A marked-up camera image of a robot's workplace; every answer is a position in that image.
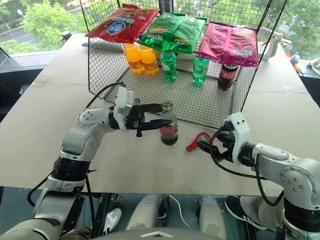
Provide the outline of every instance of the red bottle label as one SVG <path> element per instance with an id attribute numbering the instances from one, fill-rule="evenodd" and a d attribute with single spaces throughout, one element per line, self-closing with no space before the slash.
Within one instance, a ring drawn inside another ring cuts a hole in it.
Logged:
<path id="1" fill-rule="evenodd" d="M 221 72 L 220 72 L 220 77 L 222 77 L 224 79 L 233 80 L 236 77 L 236 73 L 237 73 L 237 70 L 235 70 L 235 71 L 226 71 L 226 70 L 224 70 L 222 68 Z"/>
<path id="2" fill-rule="evenodd" d="M 160 133 L 163 135 L 174 135 L 178 132 L 178 125 L 173 127 L 162 127 L 160 128 Z"/>

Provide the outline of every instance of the green chip bag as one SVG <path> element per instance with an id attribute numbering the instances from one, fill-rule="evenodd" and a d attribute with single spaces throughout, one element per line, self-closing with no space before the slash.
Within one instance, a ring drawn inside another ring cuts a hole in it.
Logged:
<path id="1" fill-rule="evenodd" d="M 160 52 L 192 54 L 205 23 L 205 18 L 164 12 L 138 43 Z"/>

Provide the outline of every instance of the white wire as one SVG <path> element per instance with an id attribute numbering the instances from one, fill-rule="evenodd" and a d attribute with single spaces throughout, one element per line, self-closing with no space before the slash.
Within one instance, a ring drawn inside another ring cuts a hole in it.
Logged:
<path id="1" fill-rule="evenodd" d="M 175 200 L 175 202 L 178 204 L 179 212 L 180 212 L 180 218 L 181 218 L 182 222 L 191 230 L 191 227 L 189 226 L 189 224 L 185 221 L 184 217 L 182 216 L 180 203 L 178 202 L 177 199 L 175 199 L 175 198 L 174 198 L 173 196 L 171 196 L 170 194 L 169 194 L 169 197 L 172 198 L 173 200 Z"/>

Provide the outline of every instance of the red plastic handle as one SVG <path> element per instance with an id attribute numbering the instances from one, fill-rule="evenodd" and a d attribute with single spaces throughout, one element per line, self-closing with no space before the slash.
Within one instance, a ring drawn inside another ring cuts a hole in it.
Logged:
<path id="1" fill-rule="evenodd" d="M 196 149 L 196 148 L 198 147 L 198 138 L 201 137 L 202 135 L 205 135 L 206 137 L 208 137 L 208 140 L 209 140 L 209 141 L 211 140 L 211 136 L 210 136 L 208 133 L 206 133 L 206 132 L 204 132 L 204 131 L 203 131 L 203 132 L 200 132 L 200 133 L 195 137 L 195 139 L 193 140 L 193 142 L 192 142 L 190 145 L 188 145 L 188 146 L 185 147 L 188 152 L 191 152 L 193 149 Z"/>

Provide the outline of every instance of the black cable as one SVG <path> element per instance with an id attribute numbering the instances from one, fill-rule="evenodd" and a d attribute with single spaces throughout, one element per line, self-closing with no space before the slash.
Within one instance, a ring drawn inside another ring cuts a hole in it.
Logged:
<path id="1" fill-rule="evenodd" d="M 244 173 L 240 173 L 240 172 L 236 172 L 236 171 L 232 171 L 232 170 L 230 170 L 230 169 L 222 166 L 221 164 L 219 164 L 219 162 L 215 159 L 214 154 L 213 154 L 212 144 L 213 144 L 215 138 L 217 137 L 217 135 L 218 135 L 220 132 L 222 132 L 222 131 L 223 131 L 223 128 L 220 127 L 220 128 L 218 129 L 218 131 L 216 131 L 216 132 L 213 134 L 213 136 L 212 136 L 212 138 L 211 138 L 211 141 L 210 141 L 210 144 L 209 144 L 209 153 L 210 153 L 210 155 L 211 155 L 212 160 L 214 161 L 214 163 L 215 163 L 219 168 L 225 170 L 225 171 L 228 172 L 228 173 L 231 173 L 231 174 L 234 174 L 234 175 L 237 175 L 237 176 L 241 176 L 241 177 L 256 179 L 263 200 L 264 200 L 268 205 L 270 205 L 270 206 L 273 206 L 273 207 L 274 207 L 274 206 L 278 205 L 278 203 L 280 202 L 280 200 L 281 200 L 282 197 L 284 196 L 284 191 L 282 191 L 282 192 L 279 194 L 279 196 L 277 197 L 277 199 L 275 200 L 275 202 L 271 202 L 271 201 L 267 198 L 267 196 L 266 196 L 266 194 L 265 194 L 265 191 L 264 191 L 264 189 L 263 189 L 263 187 L 262 187 L 262 183 L 261 183 L 261 180 L 267 180 L 267 179 L 260 176 L 260 172 L 259 172 L 259 160 L 258 160 L 258 159 L 257 159 L 257 161 L 256 161 L 256 164 L 253 165 L 254 170 L 255 170 L 255 176 L 253 176 L 253 175 L 248 175 L 248 174 L 244 174 Z"/>
<path id="2" fill-rule="evenodd" d="M 47 181 L 48 177 L 53 173 L 50 172 L 48 176 L 46 176 L 37 186 L 35 186 L 29 193 L 28 193 L 28 196 L 27 196 L 27 200 L 28 200 L 28 203 L 34 207 L 35 206 L 35 203 L 32 201 L 31 199 L 31 195 L 42 185 L 45 183 L 45 181 Z"/>
<path id="3" fill-rule="evenodd" d="M 89 108 L 91 106 L 91 104 L 99 97 L 100 94 L 102 94 L 106 89 L 110 88 L 110 87 L 113 87 L 113 86 L 116 86 L 116 85 L 124 85 L 124 83 L 121 81 L 121 82 L 115 82 L 115 83 L 111 83 L 107 86 L 105 86 L 104 88 L 102 88 L 92 99 L 91 101 L 86 105 L 86 109 Z"/>
<path id="4" fill-rule="evenodd" d="M 259 173 L 259 160 L 256 161 L 256 164 L 253 166 L 254 170 L 255 170 L 255 174 L 256 174 L 256 181 L 258 183 L 258 187 L 261 193 L 261 196 L 263 198 L 263 200 L 270 206 L 276 206 L 278 205 L 278 203 L 281 201 L 282 197 L 284 196 L 284 191 L 282 191 L 279 196 L 276 198 L 275 202 L 271 202 L 264 191 L 264 188 L 262 187 L 262 183 L 261 183 L 261 177 L 260 177 L 260 173 Z"/>
<path id="5" fill-rule="evenodd" d="M 212 138 L 211 138 L 211 141 L 210 141 L 210 144 L 209 144 L 209 153 L 210 153 L 210 155 L 211 155 L 211 158 L 212 158 L 213 162 L 214 162 L 219 168 L 225 170 L 226 172 L 228 172 L 228 173 L 230 173 L 230 174 L 234 174 L 234 175 L 237 175 L 237 176 L 240 176 L 240 177 L 245 177 L 245 178 L 256 179 L 257 177 L 254 176 L 254 175 L 248 175 L 248 174 L 244 174 L 244 173 L 241 173 L 241 172 L 232 171 L 232 170 L 230 170 L 230 169 L 222 166 L 222 165 L 215 159 L 214 153 L 213 153 L 213 149 L 212 149 L 212 144 L 214 143 L 214 140 L 215 140 L 215 138 L 217 137 L 217 135 L 218 135 L 220 132 L 222 132 L 222 131 L 223 131 L 223 128 L 220 127 L 220 128 L 218 129 L 218 131 L 216 131 L 216 132 L 213 134 L 213 136 L 212 136 Z"/>
<path id="6" fill-rule="evenodd" d="M 96 237 L 96 217 L 95 217 L 95 208 L 94 208 L 94 200 L 92 198 L 92 192 L 90 188 L 88 175 L 85 176 L 85 184 L 86 189 L 88 191 L 89 203 L 90 203 L 90 211 L 91 211 L 91 221 L 92 221 L 92 238 Z"/>

